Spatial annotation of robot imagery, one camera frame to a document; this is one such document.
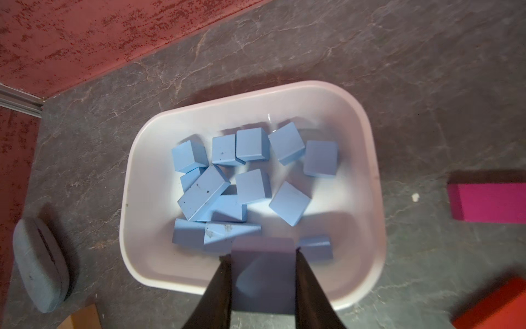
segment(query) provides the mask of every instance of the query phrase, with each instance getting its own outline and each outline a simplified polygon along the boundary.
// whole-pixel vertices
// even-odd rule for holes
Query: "magenta block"
[[[456,220],[526,224],[526,183],[449,184],[448,195]]]

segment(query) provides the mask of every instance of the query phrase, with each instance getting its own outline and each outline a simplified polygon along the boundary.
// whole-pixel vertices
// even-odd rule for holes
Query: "gray oval object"
[[[69,273],[51,231],[39,218],[23,218],[13,233],[13,252],[24,287],[42,313],[56,309],[66,297]]]

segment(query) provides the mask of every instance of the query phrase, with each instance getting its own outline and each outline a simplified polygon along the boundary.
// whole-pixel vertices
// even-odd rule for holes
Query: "blue rectangular block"
[[[207,211],[199,222],[246,222],[247,221],[247,205],[239,204],[237,202],[237,194],[221,195],[212,204],[210,210]]]
[[[238,202],[247,204],[272,197],[270,180],[261,169],[236,175]]]
[[[338,167],[338,143],[307,141],[303,173],[314,177],[334,177]]]
[[[270,204],[279,217],[283,218],[290,226],[296,226],[303,216],[305,209],[310,203],[310,198],[292,186],[289,182],[283,182],[278,193]]]
[[[232,310],[294,314],[296,248],[292,239],[238,237],[231,256]]]
[[[212,138],[212,163],[221,166],[245,164],[245,161],[236,158],[235,134]]]
[[[243,161],[269,160],[270,143],[263,128],[238,130],[236,155]]]
[[[208,222],[205,225],[205,251],[229,254],[238,236],[261,235],[261,225],[247,223]]]
[[[210,209],[228,186],[230,186],[230,181],[221,169],[216,165],[211,165],[177,203],[186,219],[196,221]]]
[[[309,262],[332,259],[332,245],[327,235],[301,238],[297,247]]]
[[[171,241],[184,247],[202,250],[205,241],[205,223],[189,222],[177,218],[174,237]]]
[[[268,136],[268,139],[282,165],[287,165],[301,158],[305,152],[305,144],[294,122],[276,130]]]
[[[188,173],[197,167],[208,167],[205,147],[199,143],[186,141],[171,149],[175,171]]]
[[[183,187],[183,192],[186,192],[190,186],[204,173],[206,168],[195,168],[190,171],[188,174],[181,176],[181,186]]]

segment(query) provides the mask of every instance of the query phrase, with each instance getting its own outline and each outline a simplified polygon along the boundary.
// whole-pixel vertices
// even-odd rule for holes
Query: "marble-patterned surface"
[[[181,327],[199,296],[139,284],[120,256],[135,135],[167,109],[306,79],[362,102],[380,165],[385,269],[340,317],[450,328],[461,305],[526,265],[526,226],[456,222],[444,188],[456,170],[526,167],[525,14],[521,0],[275,0],[50,99],[25,214],[48,221],[75,283],[60,309],[39,314],[14,270],[3,328],[54,328],[93,301],[104,328]],[[292,327],[232,316],[232,328]]]

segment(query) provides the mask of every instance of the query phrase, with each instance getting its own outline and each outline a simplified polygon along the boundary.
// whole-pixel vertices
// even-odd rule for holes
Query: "red speckled wall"
[[[0,82],[50,97],[261,0],[1,0]]]
[[[40,119],[0,107],[0,318],[13,268],[13,230],[22,215]]]

